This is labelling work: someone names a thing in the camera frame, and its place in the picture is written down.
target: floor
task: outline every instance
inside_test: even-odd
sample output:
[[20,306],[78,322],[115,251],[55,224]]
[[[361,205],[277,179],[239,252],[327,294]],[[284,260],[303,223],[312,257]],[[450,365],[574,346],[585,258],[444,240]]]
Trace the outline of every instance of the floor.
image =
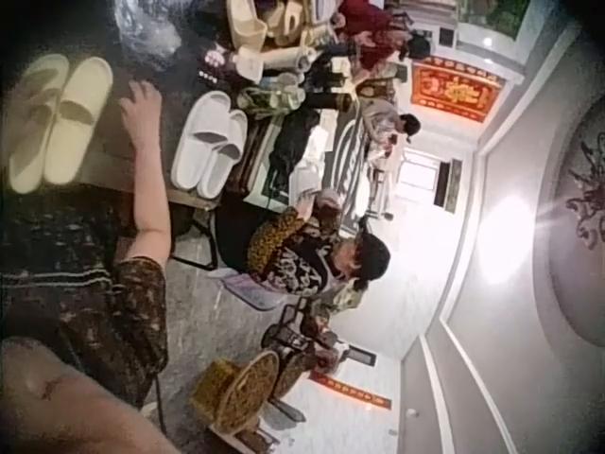
[[[175,254],[190,260],[207,259],[208,245],[199,236],[179,239]],[[235,452],[204,430],[189,405],[200,374],[215,358],[245,363],[260,351],[267,327],[280,310],[258,312],[228,291],[206,271],[171,260],[166,267],[169,363],[160,375],[168,437],[181,452]],[[148,401],[154,401],[151,391]],[[151,415],[157,423],[157,413]]]

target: black hat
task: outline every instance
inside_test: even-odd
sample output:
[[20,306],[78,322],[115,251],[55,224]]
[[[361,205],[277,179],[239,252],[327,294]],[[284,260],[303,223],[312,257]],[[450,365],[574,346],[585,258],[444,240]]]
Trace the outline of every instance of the black hat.
[[390,262],[389,248],[378,236],[368,232],[366,217],[359,221],[356,259],[359,265],[354,273],[356,290],[363,290],[368,282],[382,277]]

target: dark patterned clothing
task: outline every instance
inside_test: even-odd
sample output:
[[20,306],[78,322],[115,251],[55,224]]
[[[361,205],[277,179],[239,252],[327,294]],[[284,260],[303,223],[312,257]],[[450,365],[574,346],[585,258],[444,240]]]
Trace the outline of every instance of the dark patterned clothing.
[[140,407],[167,363],[164,272],[144,257],[112,265],[117,222],[103,194],[8,200],[2,336],[41,341]]
[[340,242],[339,216],[319,221],[320,227],[304,223],[290,207],[263,224],[248,250],[251,276],[272,290],[300,296],[342,285],[331,258]]

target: woman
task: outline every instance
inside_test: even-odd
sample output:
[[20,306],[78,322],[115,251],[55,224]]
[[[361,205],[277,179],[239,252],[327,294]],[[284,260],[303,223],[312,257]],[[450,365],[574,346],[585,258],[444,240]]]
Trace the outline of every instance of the woman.
[[177,452],[133,408],[168,359],[171,236],[162,97],[148,82],[130,88],[120,105],[138,232],[124,260],[113,264],[117,222],[98,189],[5,199],[0,427],[10,452]]
[[[366,290],[387,270],[390,253],[365,222],[356,237],[340,236],[341,212],[336,193],[324,190],[317,197],[301,197],[296,208],[262,225],[248,249],[252,278],[273,291],[300,296],[344,287],[351,280],[355,291]],[[319,227],[308,222],[313,214]]]
[[358,86],[371,79],[395,51],[399,60],[409,57],[423,60],[430,55],[430,42],[401,27],[388,12],[369,0],[341,0],[333,18],[342,39],[357,43],[361,48],[354,84]]

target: red banner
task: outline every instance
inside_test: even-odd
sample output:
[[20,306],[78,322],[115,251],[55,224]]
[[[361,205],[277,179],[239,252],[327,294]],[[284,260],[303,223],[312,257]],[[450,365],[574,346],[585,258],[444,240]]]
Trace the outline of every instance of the red banner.
[[336,391],[337,393],[341,393],[344,395],[348,395],[353,399],[360,400],[362,402],[366,402],[367,404],[374,405],[375,407],[380,407],[381,409],[390,410],[392,407],[392,402],[390,399],[386,397],[381,397],[380,395],[368,393],[358,388],[354,388],[353,386],[349,386],[345,383],[341,383],[338,380],[334,380],[330,376],[324,374],[318,374],[317,372],[312,372],[309,376],[309,379],[319,383],[320,385],[325,386],[331,390]]
[[413,63],[411,102],[483,123],[504,82],[474,66],[430,57]]

